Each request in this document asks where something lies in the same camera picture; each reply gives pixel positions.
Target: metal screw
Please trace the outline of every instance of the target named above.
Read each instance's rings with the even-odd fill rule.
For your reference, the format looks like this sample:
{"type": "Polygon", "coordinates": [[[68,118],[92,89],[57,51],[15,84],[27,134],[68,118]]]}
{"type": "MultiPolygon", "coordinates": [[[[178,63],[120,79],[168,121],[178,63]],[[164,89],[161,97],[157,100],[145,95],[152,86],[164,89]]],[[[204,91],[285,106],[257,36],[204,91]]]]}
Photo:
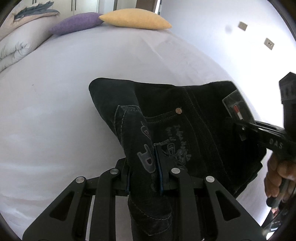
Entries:
{"type": "Polygon", "coordinates": [[[215,181],[215,178],[213,178],[212,176],[207,176],[205,179],[206,179],[207,182],[209,182],[209,183],[213,183],[213,182],[215,181]]]}
{"type": "Polygon", "coordinates": [[[116,168],[112,168],[112,169],[110,170],[110,173],[111,173],[112,175],[115,175],[115,174],[117,174],[118,172],[119,172],[119,170],[116,169],[116,168]]]}
{"type": "Polygon", "coordinates": [[[171,169],[171,172],[172,172],[173,174],[179,174],[179,173],[180,173],[180,169],[179,169],[179,168],[172,168],[172,169],[171,169]]]}
{"type": "Polygon", "coordinates": [[[75,180],[77,183],[83,183],[84,182],[84,177],[78,177],[75,180]]]}
{"type": "Polygon", "coordinates": [[[176,109],[176,113],[177,113],[177,114],[182,114],[182,109],[181,109],[181,108],[177,108],[177,109],[176,109]]]}

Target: door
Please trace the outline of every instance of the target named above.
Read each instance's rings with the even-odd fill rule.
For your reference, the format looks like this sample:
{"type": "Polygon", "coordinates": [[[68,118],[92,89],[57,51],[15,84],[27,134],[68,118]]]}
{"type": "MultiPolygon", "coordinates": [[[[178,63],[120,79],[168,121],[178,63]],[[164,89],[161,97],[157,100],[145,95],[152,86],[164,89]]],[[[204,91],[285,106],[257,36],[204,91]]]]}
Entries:
{"type": "Polygon", "coordinates": [[[48,1],[47,0],[22,0],[20,2],[20,6],[23,7],[23,6],[32,6],[33,4],[37,4],[37,3],[47,3],[48,1]]]}
{"type": "Polygon", "coordinates": [[[117,8],[124,9],[124,8],[136,8],[137,0],[117,0],[117,8]]]}
{"type": "Polygon", "coordinates": [[[98,0],[73,0],[74,14],[84,12],[98,12],[98,0]]]}
{"type": "Polygon", "coordinates": [[[137,0],[136,8],[155,12],[157,0],[137,0]]]}
{"type": "Polygon", "coordinates": [[[74,2],[75,0],[54,0],[53,9],[61,13],[61,19],[65,19],[74,15],[74,2]]]}

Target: electrical outlet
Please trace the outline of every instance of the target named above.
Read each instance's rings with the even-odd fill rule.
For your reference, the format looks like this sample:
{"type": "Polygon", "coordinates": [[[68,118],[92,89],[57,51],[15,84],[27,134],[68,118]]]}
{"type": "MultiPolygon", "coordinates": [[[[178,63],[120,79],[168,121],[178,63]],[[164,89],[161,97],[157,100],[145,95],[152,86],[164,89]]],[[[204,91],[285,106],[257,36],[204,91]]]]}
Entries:
{"type": "Polygon", "coordinates": [[[274,43],[268,38],[266,38],[266,40],[264,41],[264,44],[271,50],[274,47],[274,43]]]}
{"type": "Polygon", "coordinates": [[[238,25],[238,27],[239,27],[240,29],[242,29],[243,31],[246,31],[247,26],[248,26],[248,25],[246,25],[246,24],[243,23],[243,22],[239,22],[239,25],[238,25]]]}

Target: white bed sheet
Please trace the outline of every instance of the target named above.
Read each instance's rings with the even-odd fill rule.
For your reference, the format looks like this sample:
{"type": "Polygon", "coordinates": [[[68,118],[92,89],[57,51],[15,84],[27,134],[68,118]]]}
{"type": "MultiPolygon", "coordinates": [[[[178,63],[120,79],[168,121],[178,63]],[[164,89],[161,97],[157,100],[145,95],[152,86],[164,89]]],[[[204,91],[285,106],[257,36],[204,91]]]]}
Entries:
{"type": "MultiPolygon", "coordinates": [[[[53,37],[4,70],[0,73],[0,212],[20,237],[77,176],[99,176],[124,157],[88,91],[98,77],[173,85],[231,80],[212,59],[169,31],[105,24],[53,37]]],[[[261,212],[247,210],[261,222],[268,210],[262,177],[255,182],[261,187],[252,201],[261,212]]],[[[248,207],[250,202],[240,198],[248,207]]],[[[117,222],[118,240],[131,240],[123,198],[117,202],[117,222]]]]}

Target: human hand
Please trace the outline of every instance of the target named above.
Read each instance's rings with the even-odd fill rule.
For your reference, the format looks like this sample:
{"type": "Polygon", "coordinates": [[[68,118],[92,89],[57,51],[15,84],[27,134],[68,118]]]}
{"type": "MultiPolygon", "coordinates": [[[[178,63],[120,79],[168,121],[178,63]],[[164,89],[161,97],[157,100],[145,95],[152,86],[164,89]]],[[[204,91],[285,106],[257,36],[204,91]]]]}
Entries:
{"type": "Polygon", "coordinates": [[[279,186],[282,178],[291,180],[288,190],[283,198],[287,201],[292,195],[296,183],[296,164],[288,161],[279,162],[273,153],[267,162],[268,172],[264,179],[265,193],[269,197],[277,197],[279,195],[279,186]]]}

